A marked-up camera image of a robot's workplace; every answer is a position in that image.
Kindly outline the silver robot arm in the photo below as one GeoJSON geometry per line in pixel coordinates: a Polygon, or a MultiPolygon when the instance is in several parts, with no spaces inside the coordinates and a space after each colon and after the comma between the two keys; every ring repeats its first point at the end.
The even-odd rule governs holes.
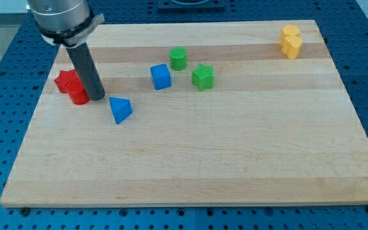
{"type": "Polygon", "coordinates": [[[27,10],[47,43],[65,47],[89,99],[101,100],[105,90],[87,40],[104,15],[95,14],[86,0],[28,0],[27,10]]]}

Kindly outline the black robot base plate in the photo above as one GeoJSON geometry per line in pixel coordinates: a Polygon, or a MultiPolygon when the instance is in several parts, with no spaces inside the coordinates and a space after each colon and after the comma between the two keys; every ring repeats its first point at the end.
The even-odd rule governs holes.
{"type": "Polygon", "coordinates": [[[191,12],[203,13],[223,11],[225,0],[157,0],[157,12],[191,12]]]}

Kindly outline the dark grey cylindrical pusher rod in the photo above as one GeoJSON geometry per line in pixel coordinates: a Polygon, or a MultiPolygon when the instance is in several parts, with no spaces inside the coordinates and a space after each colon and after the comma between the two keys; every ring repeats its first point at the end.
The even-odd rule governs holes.
{"type": "Polygon", "coordinates": [[[66,49],[90,100],[99,101],[105,90],[87,43],[66,49]]]}

